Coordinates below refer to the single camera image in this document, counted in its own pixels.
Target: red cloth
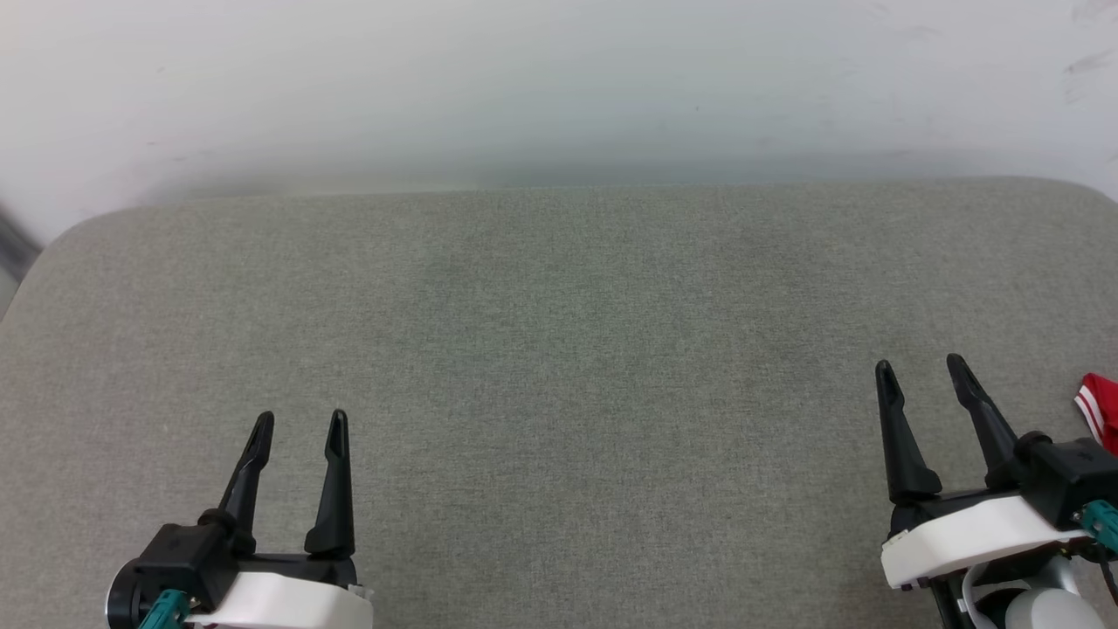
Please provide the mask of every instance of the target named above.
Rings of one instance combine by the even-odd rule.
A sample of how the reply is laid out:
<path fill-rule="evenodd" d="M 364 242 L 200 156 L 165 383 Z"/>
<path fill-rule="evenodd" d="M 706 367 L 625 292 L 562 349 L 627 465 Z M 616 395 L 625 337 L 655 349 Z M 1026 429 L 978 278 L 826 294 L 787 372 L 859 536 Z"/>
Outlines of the red cloth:
<path fill-rule="evenodd" d="M 1118 383 L 1098 374 L 1087 374 L 1076 395 L 1076 406 L 1083 412 L 1095 439 L 1112 455 L 1118 455 Z"/>

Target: gray fabric surface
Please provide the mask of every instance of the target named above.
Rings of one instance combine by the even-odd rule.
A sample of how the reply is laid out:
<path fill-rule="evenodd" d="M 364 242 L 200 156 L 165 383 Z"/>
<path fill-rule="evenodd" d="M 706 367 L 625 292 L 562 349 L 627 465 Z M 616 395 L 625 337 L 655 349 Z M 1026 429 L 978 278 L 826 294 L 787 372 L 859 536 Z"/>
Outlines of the gray fabric surface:
<path fill-rule="evenodd" d="M 97 218 L 0 324 L 3 623 L 101 627 L 263 410 L 257 537 L 297 551 L 340 407 L 379 627 L 937 627 L 878 563 L 873 365 L 948 488 L 984 471 L 948 352 L 1018 433 L 1086 436 L 1079 379 L 1118 377 L 1115 242 L 1114 202 L 1032 179 Z"/>

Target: white wall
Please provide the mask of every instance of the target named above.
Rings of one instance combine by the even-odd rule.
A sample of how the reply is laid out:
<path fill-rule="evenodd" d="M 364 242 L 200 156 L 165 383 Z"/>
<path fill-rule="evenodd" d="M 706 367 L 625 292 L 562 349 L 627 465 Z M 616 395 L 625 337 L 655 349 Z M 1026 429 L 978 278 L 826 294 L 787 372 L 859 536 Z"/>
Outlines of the white wall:
<path fill-rule="evenodd" d="M 1118 197 L 1118 0 L 0 0 L 40 242 L 239 193 L 1016 173 Z"/>

